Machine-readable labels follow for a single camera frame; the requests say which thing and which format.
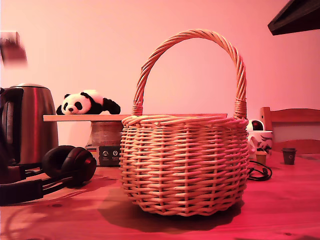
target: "electric kettle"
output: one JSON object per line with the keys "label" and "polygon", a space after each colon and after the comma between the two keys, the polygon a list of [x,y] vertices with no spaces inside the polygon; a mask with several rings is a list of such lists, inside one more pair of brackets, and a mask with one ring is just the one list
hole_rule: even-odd
{"label": "electric kettle", "polygon": [[41,166],[43,156],[58,146],[57,122],[44,122],[54,115],[55,105],[48,88],[19,84],[0,88],[2,128],[10,148],[12,165]]}

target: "wooden chair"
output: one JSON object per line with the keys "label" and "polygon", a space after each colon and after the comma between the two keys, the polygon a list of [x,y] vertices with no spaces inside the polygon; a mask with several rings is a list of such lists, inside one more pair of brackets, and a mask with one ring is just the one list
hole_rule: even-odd
{"label": "wooden chair", "polygon": [[[275,125],[320,125],[320,110],[309,108],[291,108],[271,111],[270,107],[260,109],[261,121],[266,131],[273,131]],[[297,154],[320,154],[320,140],[294,139],[272,143],[272,150],[280,152],[282,148],[296,148]]]}

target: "wooden table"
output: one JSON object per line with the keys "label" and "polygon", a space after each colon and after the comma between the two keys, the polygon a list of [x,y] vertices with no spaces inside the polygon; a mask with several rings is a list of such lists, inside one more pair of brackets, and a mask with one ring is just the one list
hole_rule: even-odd
{"label": "wooden table", "polygon": [[242,202],[211,216],[161,216],[131,204],[117,167],[99,167],[90,183],[2,207],[1,240],[316,240],[320,239],[320,158],[282,154],[273,176],[248,181]]}

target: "panda plush toy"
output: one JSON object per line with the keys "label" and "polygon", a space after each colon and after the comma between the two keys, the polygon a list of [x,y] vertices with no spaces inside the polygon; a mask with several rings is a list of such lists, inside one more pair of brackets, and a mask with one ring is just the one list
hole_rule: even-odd
{"label": "panda plush toy", "polygon": [[57,108],[57,115],[100,114],[109,111],[110,114],[120,114],[120,106],[102,97],[96,90],[85,90],[75,94],[66,94],[62,104]]}

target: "white mug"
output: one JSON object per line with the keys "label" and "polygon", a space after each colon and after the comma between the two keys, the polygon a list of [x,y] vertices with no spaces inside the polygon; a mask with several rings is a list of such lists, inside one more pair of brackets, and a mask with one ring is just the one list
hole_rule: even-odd
{"label": "white mug", "polygon": [[248,144],[250,158],[255,158],[256,151],[265,151],[267,158],[272,153],[273,131],[249,131]]}

